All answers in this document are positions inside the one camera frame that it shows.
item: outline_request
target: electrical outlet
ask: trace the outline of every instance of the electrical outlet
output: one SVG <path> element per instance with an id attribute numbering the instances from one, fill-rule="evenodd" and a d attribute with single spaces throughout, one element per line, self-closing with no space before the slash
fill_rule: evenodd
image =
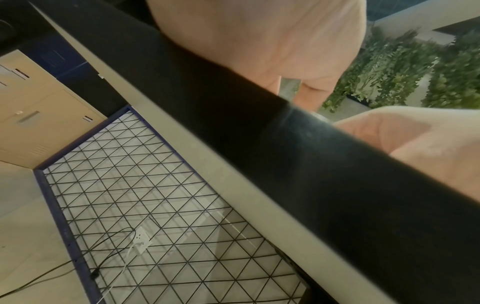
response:
<path id="1" fill-rule="evenodd" d="M 142 254 L 152 244 L 149 235 L 141 226 L 135 229 L 135 235 L 132 241 L 139 255 Z"/>

